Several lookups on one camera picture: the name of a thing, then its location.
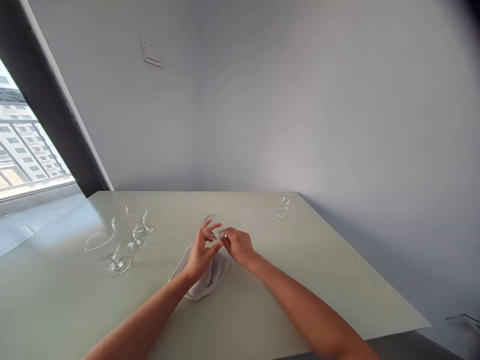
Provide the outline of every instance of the building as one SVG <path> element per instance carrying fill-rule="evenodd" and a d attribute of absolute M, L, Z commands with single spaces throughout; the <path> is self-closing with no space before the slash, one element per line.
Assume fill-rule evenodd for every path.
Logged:
<path fill-rule="evenodd" d="M 48 186 L 50 180 L 69 175 L 62 157 L 0 61 L 0 199 L 7 188 L 32 188 L 37 183 Z"/>

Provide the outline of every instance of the white cloth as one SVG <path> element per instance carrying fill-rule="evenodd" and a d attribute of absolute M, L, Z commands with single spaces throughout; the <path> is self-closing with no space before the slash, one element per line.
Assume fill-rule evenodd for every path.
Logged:
<path fill-rule="evenodd" d="M 186 248 L 185 254 L 181 259 L 180 264 L 176 268 L 173 275 L 170 276 L 168 282 L 170 282 L 170 280 L 172 280 L 185 269 L 190 259 L 192 246 L 193 244 L 190 244 L 190 246 Z M 210 294 L 213 290 L 215 290 L 215 287 L 224 277 L 225 272 L 229 267 L 229 264 L 230 261 L 226 257 L 220 255 L 219 253 L 216 253 L 213 257 L 213 261 L 205 270 L 203 276 L 191 287 L 191 289 L 186 293 L 185 297 L 187 299 L 197 301 L 203 298 L 205 295 Z"/>

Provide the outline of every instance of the switch plate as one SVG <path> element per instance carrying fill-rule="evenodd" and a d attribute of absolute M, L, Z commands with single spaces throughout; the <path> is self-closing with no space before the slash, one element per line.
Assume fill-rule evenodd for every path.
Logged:
<path fill-rule="evenodd" d="M 160 64 L 160 51 L 159 47 L 152 41 L 147 40 L 146 38 L 140 36 L 141 49 L 143 51 L 143 60 L 146 63 L 162 67 Z"/>

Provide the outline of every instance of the glass stem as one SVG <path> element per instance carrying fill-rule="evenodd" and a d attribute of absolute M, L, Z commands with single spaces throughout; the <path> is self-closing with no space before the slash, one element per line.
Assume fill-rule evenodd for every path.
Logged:
<path fill-rule="evenodd" d="M 113 267 L 115 267 L 115 270 L 119 270 L 120 269 L 120 265 L 119 265 L 120 262 L 118 261 L 118 259 L 116 259 L 115 256 L 113 256 L 113 255 L 110 255 L 108 258 L 111 260 L 111 262 L 113 264 Z"/>

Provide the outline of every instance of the wine glass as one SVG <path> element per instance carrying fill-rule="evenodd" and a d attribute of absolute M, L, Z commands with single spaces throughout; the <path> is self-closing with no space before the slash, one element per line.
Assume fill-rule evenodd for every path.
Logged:
<path fill-rule="evenodd" d="M 140 223 L 133 211 L 127 210 L 125 211 L 125 215 L 115 216 L 111 220 L 111 227 L 119 235 L 131 236 L 131 240 L 126 246 L 131 252 L 140 250 L 147 243 L 145 238 L 137 236 Z"/>
<path fill-rule="evenodd" d="M 132 210 L 125 206 L 126 212 L 131 212 Z M 154 230 L 153 225 L 147 225 L 145 220 L 147 219 L 147 215 L 149 214 L 149 210 L 147 209 L 147 205 L 145 204 L 145 200 L 140 199 L 140 204 L 138 206 L 134 206 L 135 215 L 138 217 L 139 227 L 137 230 L 137 235 L 140 237 L 145 237 L 150 235 Z"/>
<path fill-rule="evenodd" d="M 212 240 L 220 240 L 224 235 L 224 223 L 215 215 L 209 215 L 203 220 L 203 233 Z"/>
<path fill-rule="evenodd" d="M 132 259 L 127 256 L 117 258 L 120 242 L 112 230 L 102 230 L 94 233 L 83 244 L 83 250 L 86 253 L 98 255 L 100 260 L 110 260 L 111 264 L 106 274 L 112 278 L 123 274 L 132 263 Z"/>
<path fill-rule="evenodd" d="M 292 201 L 294 200 L 294 195 L 291 192 L 284 192 L 283 198 L 281 199 L 280 211 L 276 214 L 278 221 L 283 221 L 285 219 L 285 211 L 290 208 Z"/>

